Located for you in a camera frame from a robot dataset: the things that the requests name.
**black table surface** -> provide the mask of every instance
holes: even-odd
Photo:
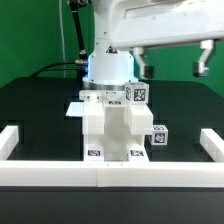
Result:
[[[150,82],[154,124],[169,130],[168,145],[151,161],[212,159],[199,145],[202,128],[224,136],[224,100],[203,84]],[[0,89],[0,128],[18,125],[9,160],[82,161],[81,118],[67,118],[79,101],[76,79],[19,78]],[[223,189],[0,187],[1,223],[223,223]]]

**cable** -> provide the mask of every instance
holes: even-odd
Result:
[[[60,20],[60,31],[61,31],[61,43],[62,43],[62,57],[63,57],[63,61],[65,62],[66,54],[65,54],[65,36],[64,36],[64,26],[63,26],[62,0],[59,0],[59,20]]]
[[[163,73],[162,73],[162,69],[160,66],[159,57],[158,57],[158,53],[157,53],[156,49],[154,50],[154,54],[155,54],[156,63],[157,63],[158,69],[159,69],[160,79],[163,80]]]
[[[34,72],[33,74],[30,75],[31,78],[36,78],[41,72],[43,72],[44,70],[48,69],[48,68],[52,68],[52,67],[56,67],[56,66],[61,66],[61,65],[74,65],[75,62],[74,61],[67,61],[67,62],[57,62],[54,64],[50,64],[50,65],[46,65],[43,68],[37,70],[36,72]]]

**white block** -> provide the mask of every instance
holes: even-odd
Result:
[[[101,102],[85,102],[83,134],[104,134],[104,110]]]
[[[146,104],[129,105],[127,108],[127,122],[133,135],[152,134],[153,114]]]
[[[224,141],[212,129],[202,129],[200,144],[215,162],[224,162]]]
[[[145,148],[137,144],[127,145],[127,155],[130,162],[149,162]]]
[[[84,161],[104,161],[104,149],[102,145],[85,145]]]
[[[151,145],[167,145],[168,129],[165,125],[153,125],[152,135],[149,136]]]
[[[72,102],[68,107],[66,116],[68,117],[82,117],[84,103],[82,102]]]
[[[18,127],[6,126],[0,134],[0,160],[7,160],[18,142]]]

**green backdrop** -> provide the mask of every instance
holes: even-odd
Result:
[[[85,45],[93,50],[93,11],[80,10]],[[74,23],[63,0],[66,60],[78,57]],[[224,44],[218,43],[209,62],[209,76],[194,78],[193,62],[200,57],[199,46],[150,50],[148,62],[154,66],[155,79],[202,82],[224,97]],[[17,77],[29,76],[37,69],[62,61],[58,0],[1,0],[0,3],[0,87]],[[42,76],[63,77],[62,72]],[[75,77],[67,72],[67,77]]]

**white block structure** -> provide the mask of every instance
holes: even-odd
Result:
[[[18,127],[6,126],[0,133],[0,160],[7,160],[18,142]]]
[[[148,90],[148,85],[140,85]],[[84,100],[84,161],[132,161],[130,145],[141,149],[144,159],[147,157],[144,139],[152,133],[153,115],[146,105],[148,91],[145,95],[144,102],[132,104],[125,99],[124,91],[80,92]]]
[[[224,141],[212,129],[202,129],[200,144],[215,162],[224,162]]]

